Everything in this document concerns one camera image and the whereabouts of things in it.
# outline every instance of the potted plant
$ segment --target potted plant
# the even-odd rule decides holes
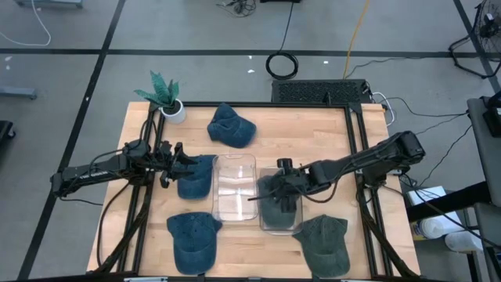
[[[139,89],[134,90],[134,92],[159,107],[167,122],[173,124],[183,122],[186,118],[186,112],[181,100],[177,99],[179,94],[178,82],[172,83],[171,80],[167,86],[160,73],[155,74],[150,70],[150,74],[155,93],[148,93]]]

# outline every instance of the white flower pot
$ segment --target white flower pot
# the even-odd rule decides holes
[[[168,113],[166,113],[164,111],[163,107],[160,108],[160,111],[165,116],[165,119],[167,120],[167,122],[172,123],[172,124],[179,124],[179,123],[182,123],[185,120],[185,118],[186,118],[186,111],[185,111],[185,107],[182,104],[182,102],[181,102],[180,99],[176,99],[175,101],[179,102],[179,104],[181,105],[181,107],[179,108],[179,110],[175,114],[168,114]]]

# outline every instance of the baseball cap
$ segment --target baseball cap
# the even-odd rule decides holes
[[[175,267],[180,273],[198,275],[207,272],[216,259],[216,233],[222,223],[206,212],[189,212],[167,219],[174,238]]]
[[[272,178],[272,175],[265,175],[258,179],[259,196],[270,194]],[[296,213],[282,212],[280,202],[273,197],[260,199],[259,208],[261,217],[268,228],[288,229],[295,223]]]
[[[205,198],[211,191],[212,160],[215,155],[200,155],[193,159],[197,162],[186,166],[192,175],[178,179],[178,195],[182,199],[196,200]]]
[[[302,227],[293,237],[301,243],[306,264],[314,275],[338,277],[350,270],[344,242],[348,220],[321,215],[303,222]]]
[[[256,125],[240,117],[230,105],[221,103],[207,126],[207,131],[213,141],[221,141],[234,148],[244,148],[254,138]]]

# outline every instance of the black mesh tray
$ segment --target black mesh tray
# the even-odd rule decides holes
[[[365,79],[293,80],[272,83],[272,102],[371,103],[370,89]]]

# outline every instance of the metal bracket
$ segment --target metal bracket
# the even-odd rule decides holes
[[[357,114],[362,114],[362,104],[361,103],[348,103],[350,110],[353,110]]]

